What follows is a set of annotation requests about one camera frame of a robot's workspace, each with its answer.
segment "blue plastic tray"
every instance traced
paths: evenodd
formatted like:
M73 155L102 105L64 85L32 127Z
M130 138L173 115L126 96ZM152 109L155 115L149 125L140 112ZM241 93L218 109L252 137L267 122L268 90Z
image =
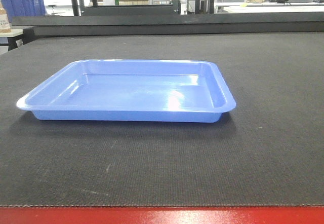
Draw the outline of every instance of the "blue plastic tray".
M204 123L235 105L215 64L173 60L73 62L17 102L41 120Z

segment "floor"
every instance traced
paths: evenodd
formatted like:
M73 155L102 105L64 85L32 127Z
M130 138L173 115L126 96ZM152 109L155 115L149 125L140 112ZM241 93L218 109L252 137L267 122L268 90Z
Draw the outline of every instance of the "floor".
M3 53L6 53L8 52L8 47L7 46L1 46L0 47L0 55L3 54Z

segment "tray bottom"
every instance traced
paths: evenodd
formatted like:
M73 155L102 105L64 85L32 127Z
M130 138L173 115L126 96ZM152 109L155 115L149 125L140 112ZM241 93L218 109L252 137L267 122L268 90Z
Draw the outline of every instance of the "tray bottom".
M206 79L198 75L84 74L50 105L127 109L213 108Z

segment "bottle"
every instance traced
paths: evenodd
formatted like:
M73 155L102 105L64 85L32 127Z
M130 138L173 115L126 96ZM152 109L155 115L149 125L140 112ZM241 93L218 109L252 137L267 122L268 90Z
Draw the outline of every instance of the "bottle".
M0 2L0 33L11 32L10 23L8 20L7 12L2 7Z

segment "dark gray mat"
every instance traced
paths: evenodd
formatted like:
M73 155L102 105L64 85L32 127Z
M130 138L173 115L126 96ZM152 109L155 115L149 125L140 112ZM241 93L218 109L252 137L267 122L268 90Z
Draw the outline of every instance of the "dark gray mat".
M324 33L42 39L0 57L0 205L324 204ZM38 121L16 101L80 59L218 64L214 124Z

